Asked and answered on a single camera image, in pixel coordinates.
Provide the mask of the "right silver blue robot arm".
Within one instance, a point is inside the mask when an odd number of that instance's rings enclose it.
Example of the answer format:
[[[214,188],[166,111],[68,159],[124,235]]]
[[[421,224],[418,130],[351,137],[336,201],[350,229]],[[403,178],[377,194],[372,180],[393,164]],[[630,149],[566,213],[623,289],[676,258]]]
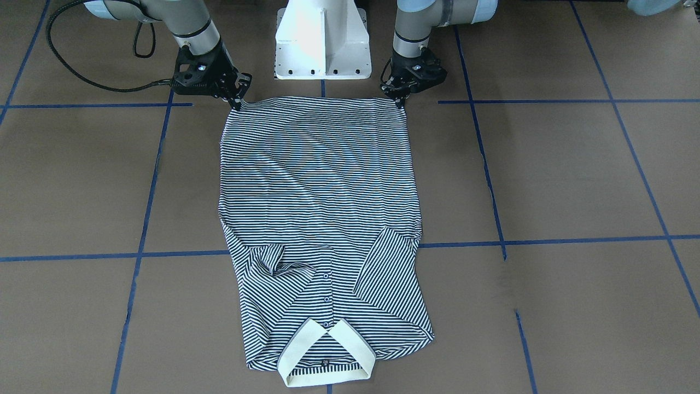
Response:
[[[252,75],[240,72],[203,1],[87,1],[85,8],[108,20],[162,22],[178,44],[168,84],[177,95],[210,96],[242,107]]]

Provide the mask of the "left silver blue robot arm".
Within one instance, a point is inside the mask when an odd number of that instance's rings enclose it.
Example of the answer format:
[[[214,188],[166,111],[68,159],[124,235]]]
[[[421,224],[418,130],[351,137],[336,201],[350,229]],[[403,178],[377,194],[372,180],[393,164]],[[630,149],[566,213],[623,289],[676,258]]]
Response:
[[[679,1],[400,1],[394,52],[458,26],[459,94],[436,105],[698,103],[698,24]]]

